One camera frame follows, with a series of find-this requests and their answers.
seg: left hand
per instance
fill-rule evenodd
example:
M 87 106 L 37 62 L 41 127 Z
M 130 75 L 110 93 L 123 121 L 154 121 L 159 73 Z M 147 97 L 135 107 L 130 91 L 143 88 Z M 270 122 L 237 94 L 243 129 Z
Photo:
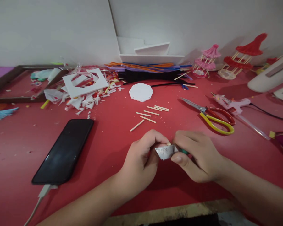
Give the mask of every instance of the left hand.
M 133 142 L 123 167 L 115 175 L 115 192 L 130 200 L 148 187 L 160 160 L 154 148 L 167 143 L 170 143 L 169 140 L 156 130 L 148 131 L 140 140 Z

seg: white charging cable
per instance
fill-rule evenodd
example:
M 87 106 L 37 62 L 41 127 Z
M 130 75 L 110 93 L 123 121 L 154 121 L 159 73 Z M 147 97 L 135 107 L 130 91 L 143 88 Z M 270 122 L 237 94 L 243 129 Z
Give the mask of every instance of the white charging cable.
M 24 226 L 27 226 L 29 224 L 29 222 L 31 221 L 32 217 L 34 216 L 38 206 L 40 205 L 42 199 L 47 195 L 47 193 L 49 192 L 50 189 L 56 189 L 58 188 L 57 185 L 44 185 L 40 194 L 38 195 L 39 197 L 39 200 L 34 208 L 34 210 L 32 211 L 31 213 L 31 216 L 29 217 L 29 219 L 26 221 L 25 225 Z

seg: picture frame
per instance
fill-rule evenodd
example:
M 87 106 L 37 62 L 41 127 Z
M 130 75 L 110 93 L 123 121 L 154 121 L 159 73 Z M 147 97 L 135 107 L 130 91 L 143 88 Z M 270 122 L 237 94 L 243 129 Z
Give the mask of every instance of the picture frame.
M 39 71 L 39 70 L 46 70 L 46 69 L 54 69 L 59 68 L 61 71 L 56 77 L 48 83 L 45 89 L 49 88 L 50 86 L 54 85 L 58 81 L 62 79 L 62 77 L 68 74 L 68 69 L 65 68 L 63 65 L 18 65 L 13 70 L 6 73 L 4 76 L 0 78 L 0 90 L 4 88 L 7 83 L 10 83 L 13 79 L 21 75 L 24 71 Z M 45 102 L 46 97 L 44 94 L 44 90 L 36 96 L 35 99 L 31 100 L 31 97 L 6 97 L 0 98 L 0 103 L 35 103 L 35 102 Z

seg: fingernail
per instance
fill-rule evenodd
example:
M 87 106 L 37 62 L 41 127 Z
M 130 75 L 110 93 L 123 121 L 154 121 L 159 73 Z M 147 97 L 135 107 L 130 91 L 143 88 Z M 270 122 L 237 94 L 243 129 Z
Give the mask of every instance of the fingernail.
M 171 160 L 172 160 L 172 162 L 180 163 L 180 162 L 181 162 L 181 160 L 182 160 L 182 158 L 181 158 L 181 157 L 179 157 L 179 156 L 177 156 L 177 157 L 175 157 L 175 158 L 172 158 Z

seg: white wall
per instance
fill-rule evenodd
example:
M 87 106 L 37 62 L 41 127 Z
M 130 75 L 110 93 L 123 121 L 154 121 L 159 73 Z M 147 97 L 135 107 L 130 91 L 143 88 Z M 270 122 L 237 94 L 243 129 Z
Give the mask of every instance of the white wall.
M 142 38 L 145 44 L 170 41 L 169 55 L 199 56 L 219 44 L 225 56 L 238 45 L 268 33 L 258 63 L 283 53 L 283 0 L 110 0 L 117 35 Z
M 108 0 L 0 0 L 0 66 L 120 61 Z

